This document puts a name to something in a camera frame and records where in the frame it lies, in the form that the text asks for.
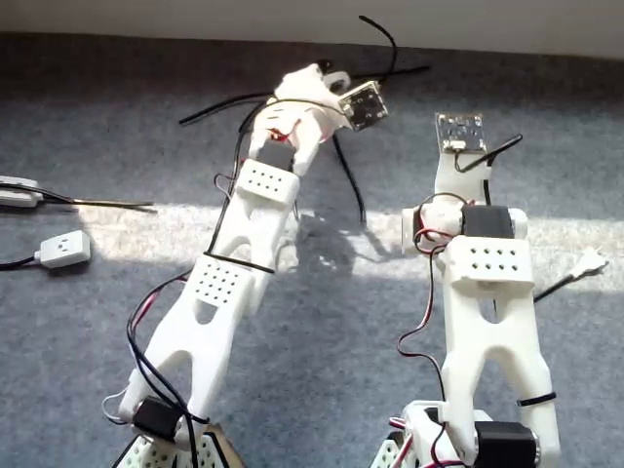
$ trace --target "cable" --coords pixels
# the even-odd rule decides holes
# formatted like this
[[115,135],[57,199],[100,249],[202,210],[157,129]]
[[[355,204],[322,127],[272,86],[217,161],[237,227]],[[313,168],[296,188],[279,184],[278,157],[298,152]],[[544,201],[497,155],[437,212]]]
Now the cable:
[[406,333],[403,333],[400,337],[399,340],[397,342],[397,351],[399,352],[399,354],[401,354],[402,356],[405,356],[407,358],[424,358],[427,361],[429,361],[434,369],[436,370],[436,375],[438,376],[438,382],[440,383],[440,392],[442,394],[442,401],[445,401],[447,399],[446,393],[445,393],[445,385],[444,382],[442,381],[442,371],[440,369],[440,365],[438,364],[438,362],[436,361],[436,359],[433,356],[430,356],[429,354],[424,354],[424,353],[413,353],[413,352],[409,352],[409,351],[404,351],[401,348],[401,345],[403,344],[403,341],[420,332],[421,330],[423,330],[427,324],[429,323],[429,319],[431,319],[431,313],[433,310],[433,298],[434,298],[434,279],[433,279],[433,258],[437,253],[437,250],[441,250],[444,247],[442,246],[437,246],[434,249],[432,249],[432,252],[429,254],[429,296],[427,299],[427,306],[425,308],[425,313],[422,317],[422,319],[420,320],[420,324],[418,324],[418,326],[411,330],[408,331]]
[[99,207],[112,207],[112,208],[125,208],[136,209],[143,207],[151,207],[154,202],[124,202],[124,201],[111,201],[111,200],[90,200],[84,198],[71,198],[65,195],[60,195],[52,190],[41,187],[30,187],[26,185],[19,185],[16,183],[0,182],[0,188],[9,188],[12,190],[21,190],[24,192],[40,193],[47,197],[46,203],[61,203],[65,205],[93,205]]
[[113,424],[117,425],[117,426],[125,426],[126,424],[128,424],[126,421],[124,421],[121,417],[119,416],[113,416],[112,414],[110,414],[107,410],[106,410],[106,403],[108,403],[110,400],[114,399],[114,398],[119,398],[121,397],[124,393],[126,393],[126,390],[128,390],[128,387],[124,388],[121,392],[119,393],[115,393],[113,395],[108,395],[107,397],[104,397],[104,399],[101,401],[101,412],[104,413],[104,415],[106,416],[106,418],[112,422]]
[[340,147],[340,140],[338,139],[338,135],[333,134],[331,137],[333,141],[333,147],[335,148],[335,152],[338,155],[338,160],[340,161],[340,165],[344,170],[344,173],[347,175],[349,182],[351,183],[351,187],[353,188],[353,193],[355,194],[355,198],[358,201],[358,209],[360,211],[360,222],[366,226],[367,224],[367,209],[364,205],[364,198],[362,198],[362,193],[360,192],[360,187],[358,186],[358,182],[351,172],[351,168],[349,168],[349,164],[347,163],[346,158],[344,157],[344,153],[342,152],[342,148]]
[[34,255],[31,255],[30,257],[23,258],[22,260],[0,263],[0,271],[17,270],[18,268],[22,268],[23,266],[33,261],[35,261],[35,257]]
[[516,136],[513,136],[507,141],[505,141],[503,144],[501,144],[497,148],[491,150],[489,153],[484,154],[481,158],[473,161],[472,163],[466,165],[463,168],[459,167],[459,155],[461,154],[461,151],[456,151],[455,152],[455,170],[458,171],[459,173],[466,174],[469,171],[472,171],[473,169],[475,169],[484,161],[493,162],[496,156],[498,156],[503,151],[508,150],[512,146],[515,146],[516,144],[520,143],[522,139],[523,139],[523,136],[521,134],[517,134]]
[[409,433],[408,437],[405,439],[405,441],[403,442],[403,445],[399,449],[399,453],[397,453],[397,456],[394,459],[394,462],[392,463],[391,468],[401,467],[401,465],[403,464],[403,460],[405,459],[405,457],[408,454],[408,451],[410,450],[412,442],[413,442],[413,434]]
[[257,98],[266,98],[269,95],[271,95],[270,92],[269,93],[260,92],[260,93],[250,93],[248,95],[229,97],[225,100],[222,100],[221,102],[218,102],[209,107],[206,107],[205,109],[195,112],[194,114],[191,114],[188,117],[184,117],[183,119],[180,119],[178,123],[181,126],[195,124],[196,122],[199,122],[201,119],[208,117],[212,114],[215,114],[221,110],[225,110],[228,107],[231,107],[232,105],[238,105],[238,103],[241,103],[241,104],[246,103],[242,101],[247,101],[250,99],[257,99]]
[[[137,324],[140,322],[140,320],[144,316],[145,312],[149,308],[149,305],[151,305],[151,302],[153,302],[153,300],[155,299],[155,295],[157,295],[163,288],[173,283],[174,281],[183,280],[191,271],[192,270],[187,270],[161,283],[157,287],[153,288],[140,301],[138,306],[135,308],[133,313],[128,318],[128,322],[126,324],[126,337],[128,339],[128,343],[130,344],[131,350],[135,357],[137,368],[139,372],[141,373],[141,375],[143,376],[143,378],[145,379],[145,382],[149,385],[149,387],[154,391],[156,395],[158,395],[163,401],[168,403],[170,406],[177,408],[184,416],[184,420],[188,427],[188,437],[189,437],[189,443],[190,443],[190,448],[191,448],[191,462],[192,462],[193,468],[199,468],[199,461],[198,461],[198,456],[197,456],[197,445],[195,442],[195,431],[193,429],[193,420],[203,423],[203,424],[208,424],[210,421],[208,419],[203,419],[198,416],[195,416],[188,411],[188,409],[186,408],[186,403],[184,402],[183,398],[180,396],[177,390],[173,387],[171,382],[167,378],[165,378],[164,375],[159,373],[158,370],[147,360],[147,358],[145,358],[145,355],[139,349],[139,347],[137,346],[137,342],[135,340],[136,332],[137,332]],[[151,378],[149,378],[143,366],[146,366],[151,371],[152,375],[156,377],[156,379],[158,379],[160,383],[172,393],[172,395],[174,395],[175,402],[172,401],[167,395],[165,395],[152,382]]]
[[[389,77],[389,76],[398,76],[398,75],[411,75],[411,74],[422,73],[423,71],[428,71],[430,69],[431,69],[430,65],[419,65],[419,66],[413,66],[412,68],[401,68],[399,70],[393,70],[392,73],[386,72],[385,76]],[[351,78],[353,78],[354,80],[369,80],[372,78],[377,78],[380,75],[383,75],[383,72],[356,73],[354,75],[351,75]]]
[[555,283],[554,285],[546,288],[544,291],[536,294],[533,297],[533,303],[537,303],[540,300],[542,300],[545,297],[548,297],[550,294],[554,293],[555,291],[560,290],[561,288],[563,288],[564,286],[567,286],[571,283],[574,283],[574,277],[572,275],[565,275],[561,280],[559,280],[557,283]]
[[377,29],[381,34],[386,36],[388,40],[390,41],[390,44],[392,45],[392,57],[390,58],[390,65],[388,66],[388,71],[386,71],[385,74],[381,78],[379,78],[379,83],[383,83],[384,81],[388,79],[389,76],[391,76],[394,73],[394,68],[397,64],[397,55],[399,54],[397,43],[394,41],[394,37],[392,37],[392,35],[386,30],[386,28],[383,27],[378,22],[373,21],[372,19],[365,17],[364,15],[359,15],[358,18],[362,20],[363,22],[371,25],[372,27]]

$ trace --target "gray carpet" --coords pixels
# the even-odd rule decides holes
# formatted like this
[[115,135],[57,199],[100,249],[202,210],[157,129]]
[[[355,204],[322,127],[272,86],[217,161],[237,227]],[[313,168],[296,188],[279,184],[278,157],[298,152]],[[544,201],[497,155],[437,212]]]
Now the gray carpet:
[[[44,207],[0,213],[2,258],[32,253],[75,228],[94,239],[86,268],[36,268],[0,279],[0,466],[106,467],[132,437],[100,400],[132,369],[124,327],[150,286],[207,245],[230,169],[237,108],[181,129],[204,105],[271,89],[318,58],[351,72],[382,69],[380,47],[0,36],[0,174],[28,176],[77,197],[151,199],[156,215]],[[424,362],[395,338],[419,320],[423,258],[400,254],[401,208],[433,187],[435,111],[482,111],[490,145],[525,141],[499,158],[496,203],[523,208],[538,286],[566,273],[586,245],[611,261],[538,307],[542,350],[559,399],[565,467],[621,466],[624,377],[624,63],[578,58],[401,50],[384,94],[392,113],[344,132],[369,209],[369,230],[330,147],[303,181],[304,217],[283,249],[262,307],[235,336],[213,417],[250,467],[368,467],[387,417],[439,397]],[[146,321],[146,342],[176,292]],[[413,346],[444,358],[440,300]],[[514,395],[487,367],[476,405],[516,417]]]

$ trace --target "white plug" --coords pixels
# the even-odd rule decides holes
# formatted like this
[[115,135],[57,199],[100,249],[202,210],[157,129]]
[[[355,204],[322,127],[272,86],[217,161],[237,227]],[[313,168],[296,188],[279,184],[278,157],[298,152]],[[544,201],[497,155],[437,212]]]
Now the white plug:
[[607,265],[608,261],[600,255],[600,249],[586,249],[574,267],[569,270],[569,276],[576,281],[585,276],[598,275]]
[[41,243],[34,258],[46,268],[61,268],[88,261],[91,258],[91,239],[81,230],[52,237]]
[[[0,182],[23,185],[25,187],[39,187],[39,183],[36,180],[8,175],[0,175]],[[15,190],[12,188],[0,188],[0,205],[4,205],[5,207],[34,208],[41,200],[43,200],[43,195],[41,193]]]

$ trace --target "robotic arm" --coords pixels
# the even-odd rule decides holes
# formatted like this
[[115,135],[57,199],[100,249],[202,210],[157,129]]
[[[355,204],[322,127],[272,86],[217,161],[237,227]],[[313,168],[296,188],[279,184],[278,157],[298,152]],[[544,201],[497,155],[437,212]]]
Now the robotic arm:
[[[189,451],[191,439],[202,440],[206,427],[203,419],[213,411],[234,332],[243,315],[253,313],[262,300],[300,180],[319,145],[341,127],[359,131],[387,115],[376,82],[342,95],[332,91],[345,90],[349,85],[346,73],[326,74],[319,65],[311,64],[287,74],[274,97],[255,115],[249,157],[231,191],[213,248],[196,260],[179,299],[158,325],[144,353],[158,371],[171,369],[182,358],[190,357],[192,388],[186,410],[195,416],[195,438],[189,436],[182,413],[157,399],[135,369],[118,413],[143,439],[137,440],[136,447],[129,449],[116,466],[155,466],[153,459],[173,463],[176,458],[177,466],[185,466],[182,459],[188,455],[178,450]],[[295,149],[291,171],[258,161],[267,140]],[[250,247],[250,261],[234,256],[243,245]],[[209,443],[204,439],[198,444],[199,457],[215,455],[215,450],[211,455],[206,448]]]
[[[402,244],[405,252],[440,253],[445,396],[407,405],[399,420],[403,448],[386,441],[382,449],[397,467],[416,460],[426,467],[556,467],[556,395],[537,337],[527,217],[489,204],[491,154],[500,151],[486,152],[481,116],[438,114],[436,124],[437,195],[403,211]],[[484,318],[480,300],[495,301],[497,323]],[[491,421],[473,408],[487,359],[501,365],[519,395],[521,423]],[[380,454],[372,466],[383,466]]]

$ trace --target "white 3d-printed robot arm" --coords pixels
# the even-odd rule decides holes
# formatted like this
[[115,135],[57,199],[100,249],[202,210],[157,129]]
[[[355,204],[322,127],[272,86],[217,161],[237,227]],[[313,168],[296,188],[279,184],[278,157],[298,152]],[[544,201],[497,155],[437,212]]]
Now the white 3d-printed robot arm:
[[[290,73],[275,90],[275,98],[255,117],[249,158],[236,179],[210,252],[214,256],[204,254],[197,259],[181,296],[147,346],[145,357],[159,371],[190,357],[192,388],[187,409],[199,418],[207,418],[212,412],[241,317],[253,313],[262,300],[300,177],[307,172],[321,142],[340,127],[354,128],[341,102],[353,92],[335,95],[330,91],[334,84],[348,86],[348,75],[323,75],[316,64]],[[256,161],[270,138],[287,141],[295,148],[292,172]],[[256,268],[227,260],[242,245],[249,245],[250,263]],[[133,370],[119,416],[133,422],[141,402],[150,395],[140,372]],[[203,424],[193,425],[196,437],[200,437]],[[178,448],[190,449],[186,424],[177,425],[174,439]]]
[[[451,118],[439,115],[438,124],[441,119],[452,122]],[[481,116],[475,116],[474,120],[480,128]],[[479,128],[475,127],[473,133],[467,122],[444,135],[442,125],[439,126],[441,154],[435,193],[450,192],[471,205],[483,205],[483,181],[489,179],[491,168],[483,162],[468,172],[458,170],[479,160],[486,151],[482,138],[472,141],[471,149],[465,147],[464,138],[452,137],[457,131],[479,133]],[[465,140],[471,144],[469,137]],[[461,166],[458,166],[458,154]],[[453,196],[435,197],[421,211],[421,226],[416,226],[414,221],[417,207],[403,211],[405,252],[415,251],[414,231],[423,226],[452,237],[450,241],[441,236],[432,236],[431,241],[422,237],[427,249],[446,244],[437,262],[443,273],[444,288],[448,353],[442,379],[446,400],[437,404],[412,402],[404,410],[404,419],[411,421],[406,427],[413,440],[411,455],[425,466],[432,461],[431,445],[422,444],[427,440],[423,435],[431,435],[431,421],[423,415],[423,409],[429,407],[439,411],[440,422],[445,422],[447,427],[447,433],[436,446],[440,459],[453,456],[454,450],[466,465],[475,463],[480,447],[475,427],[478,411],[473,408],[473,395],[485,361],[493,359],[504,369],[516,390],[522,424],[532,431],[536,441],[535,460],[531,460],[534,465],[528,466],[539,464],[541,468],[554,468],[560,456],[559,433],[551,376],[537,337],[532,296],[534,282],[529,245],[525,240],[527,217],[520,210],[508,210],[513,238],[468,236],[463,235],[463,206]],[[484,299],[496,301],[497,323],[489,322],[482,315],[479,301]],[[447,441],[452,442],[453,450],[449,450]]]

